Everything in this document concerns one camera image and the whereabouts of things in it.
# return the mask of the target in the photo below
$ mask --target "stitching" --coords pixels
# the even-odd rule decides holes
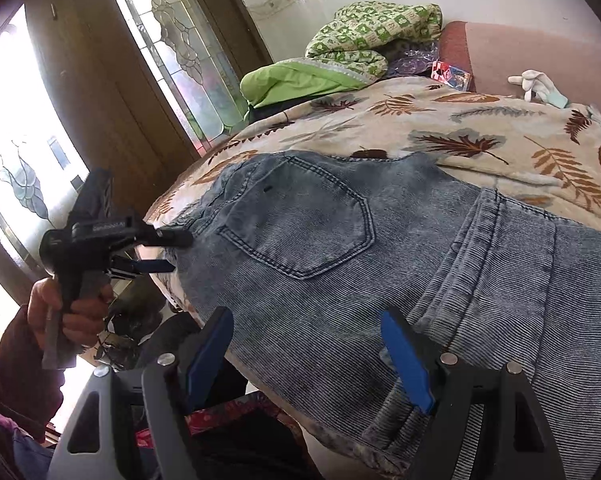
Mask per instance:
[[[363,160],[372,160],[374,162],[397,162],[399,160],[405,160],[406,158],[416,155],[417,153],[423,153],[423,152],[412,152],[412,153],[408,153],[405,156],[401,156],[399,158],[371,158],[369,156],[359,158],[359,157],[354,157],[354,156],[341,156],[341,155],[323,155],[323,156],[327,156],[328,158],[335,158],[336,160],[343,160],[345,162],[352,162],[352,161],[359,162],[359,161],[363,161]]]
[[[242,168],[242,164],[240,165],[239,168],[236,168],[236,170],[238,171],[240,168]],[[223,207],[225,207],[226,205],[231,204],[232,202],[236,202],[236,200],[238,200],[242,194],[247,190],[247,186],[249,183],[249,179],[251,178],[252,174],[256,171],[256,169],[260,166],[260,162],[255,164],[253,168],[251,168],[247,174],[245,175],[244,179],[243,179],[243,183],[240,186],[240,189],[238,190],[238,192],[236,193],[236,195],[234,195],[234,197],[232,197],[231,199],[222,202],[213,212],[210,213],[209,218],[203,222],[203,224],[201,224],[193,233],[192,235],[194,235],[194,237],[200,235],[200,233],[202,233],[205,229],[207,229],[207,227],[209,227],[209,225],[215,220],[216,216],[218,216],[218,213],[220,213],[220,210],[223,209]],[[229,178],[223,183],[223,190],[222,193],[225,193],[225,187],[227,186],[227,183],[229,182]]]
[[[241,248],[241,250],[245,251],[245,253],[252,256],[255,260],[267,264],[268,266],[273,267],[274,269],[277,269],[280,272],[292,278],[297,278],[299,280],[306,280],[308,278],[312,278],[314,276],[317,276],[318,274],[321,274],[322,272],[325,272],[326,270],[332,269],[333,267],[340,265],[341,263],[353,258],[357,254],[360,254],[376,241],[376,233],[372,222],[372,213],[370,211],[367,199],[354,192],[345,183],[343,183],[341,180],[339,180],[337,177],[335,177],[328,171],[323,170],[322,168],[314,166],[309,162],[306,162],[305,160],[302,160],[296,156],[285,156],[284,159],[288,163],[296,164],[299,167],[305,168],[305,170],[316,173],[322,178],[328,179],[330,182],[343,189],[347,194],[351,195],[351,197],[353,197],[353,199],[356,200],[356,202],[361,208],[361,212],[363,213],[365,239],[361,243],[356,244],[354,247],[350,248],[350,250],[348,250],[345,254],[343,254],[335,260],[326,262],[318,267],[313,267],[308,271],[299,271],[294,269],[293,267],[284,266],[283,264],[278,263],[276,260],[270,258],[269,256],[266,256],[260,251],[255,250],[253,247],[248,245],[248,243],[245,242],[245,240],[243,240],[234,231],[232,231],[231,228],[227,227],[226,225],[223,225],[218,229],[219,234],[221,234],[223,237],[227,238],[229,241],[237,245],[239,248]]]
[[[218,189],[218,193],[216,193],[216,195],[210,200],[210,203],[207,206],[200,206],[200,201],[202,200],[202,197],[200,197],[199,200],[197,200],[196,202],[194,202],[193,204],[191,204],[190,206],[188,206],[186,209],[184,209],[181,212],[181,214],[179,216],[177,216],[169,224],[170,225],[171,224],[182,225],[182,226],[184,226],[185,229],[190,229],[195,222],[199,221],[205,215],[205,212],[208,211],[211,208],[211,206],[213,205],[213,203],[216,202],[216,200],[218,200],[223,195],[223,193],[225,193],[225,188],[227,187],[227,184],[228,184],[229,179],[231,178],[231,176],[234,173],[236,173],[238,170],[240,170],[248,162],[249,162],[249,160],[244,160],[243,162],[237,164],[235,168],[232,168],[232,171],[228,171],[227,174],[224,174],[224,173],[221,174],[221,176],[219,177],[220,186],[219,186],[219,189]],[[185,223],[179,224],[178,223],[178,219],[180,219],[182,216],[190,215],[192,209],[196,208],[196,205],[198,205],[199,211],[197,211],[195,214],[193,214],[192,217],[189,218]],[[194,237],[196,237],[199,234],[200,234],[199,230],[196,230],[196,231],[192,232],[192,235]]]
[[[561,225],[568,225],[568,226],[575,226],[575,227],[583,226],[583,224],[581,224],[580,222],[577,222],[575,220],[570,220],[569,218],[563,218],[561,216],[557,216],[554,213],[550,213],[549,211],[546,211],[545,209],[540,209],[533,205],[526,204],[525,202],[519,202],[508,196],[501,195],[500,193],[498,193],[498,195],[505,202],[509,202],[510,204],[513,204],[514,206],[517,206],[520,209],[523,209],[524,211],[527,211],[528,213],[531,213],[533,215],[542,216],[543,218],[545,218],[546,220],[548,220],[554,224],[561,224]]]
[[[481,282],[481,278],[484,275],[485,264],[487,263],[487,258],[489,256],[489,253],[491,252],[492,247],[494,246],[496,232],[498,229],[500,229],[501,204],[502,204],[502,201],[498,200],[497,213],[495,215],[494,225],[492,227],[492,233],[491,233],[491,236],[489,237],[489,245],[487,247],[487,251],[485,252],[485,257],[483,258],[483,261],[481,262],[481,268],[479,269],[476,283],[474,283],[474,287],[472,288],[472,291],[471,291],[471,296],[469,297],[469,300],[465,306],[465,311],[463,312],[463,315],[461,316],[461,320],[459,321],[458,325],[456,326],[456,329],[454,330],[454,333],[452,334],[452,337],[450,338],[449,343],[447,343],[447,345],[445,346],[446,350],[449,350],[452,347],[452,344],[454,343],[456,336],[459,334],[459,330],[461,329],[461,326],[463,325],[463,321],[467,317],[467,312],[469,310],[469,307],[471,306],[472,302],[474,301],[476,289],[478,288],[479,283]]]
[[[532,375],[532,380],[530,384],[534,385],[534,379],[536,378],[536,373],[538,372],[538,362],[541,357],[541,349],[543,348],[543,339],[545,338],[545,327],[547,326],[547,305],[549,303],[549,289],[551,284],[554,281],[554,269],[556,267],[556,238],[558,236],[558,229],[554,226],[554,237],[553,243],[551,247],[551,268],[549,269],[549,281],[547,283],[547,291],[545,292],[545,302],[543,303],[543,328],[541,329],[541,336],[539,337],[539,349],[536,354],[536,359],[533,362],[534,366],[534,374]]]

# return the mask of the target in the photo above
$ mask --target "sleeve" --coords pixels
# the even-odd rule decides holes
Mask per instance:
[[[45,426],[62,404],[62,370],[43,370],[42,351],[18,311],[0,340],[0,413],[42,442]]]

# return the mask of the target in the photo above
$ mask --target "blanket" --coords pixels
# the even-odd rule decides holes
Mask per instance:
[[[240,90],[255,108],[304,96],[356,90],[381,78],[387,60],[373,49],[392,40],[437,40],[439,6],[358,2],[337,10],[309,42],[305,57],[279,61],[245,75]]]
[[[560,110],[504,96],[458,92],[423,77],[381,81],[357,92],[315,99],[248,126],[197,161],[150,208],[146,220],[165,226],[210,189],[223,169],[258,153],[308,150],[352,158],[398,158],[419,151],[479,187],[498,189],[556,215],[601,230],[601,125],[583,105]],[[143,258],[161,248],[138,248]],[[199,322],[178,273],[152,276],[174,304]],[[381,472],[389,466],[351,449],[338,435],[297,413],[260,384],[231,352],[227,359],[321,442]]]

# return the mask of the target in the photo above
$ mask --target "blue jeans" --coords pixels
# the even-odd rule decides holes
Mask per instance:
[[[479,189],[423,153],[310,152],[230,166],[177,220],[169,251],[203,319],[234,313],[231,352],[328,446],[404,472],[427,418],[380,358],[381,312],[482,367],[515,359],[567,477],[601,462],[601,232]],[[473,462],[479,410],[457,467]]]

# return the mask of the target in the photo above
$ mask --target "red patterned fabric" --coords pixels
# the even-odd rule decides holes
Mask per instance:
[[[194,435],[225,426],[254,410],[263,410],[267,415],[274,418],[278,418],[282,412],[278,406],[265,397],[263,392],[252,392],[238,399],[219,404],[218,406],[194,412],[191,415],[187,415],[185,420],[190,434]],[[149,428],[136,433],[136,443],[138,447],[153,449],[154,443],[151,439]]]

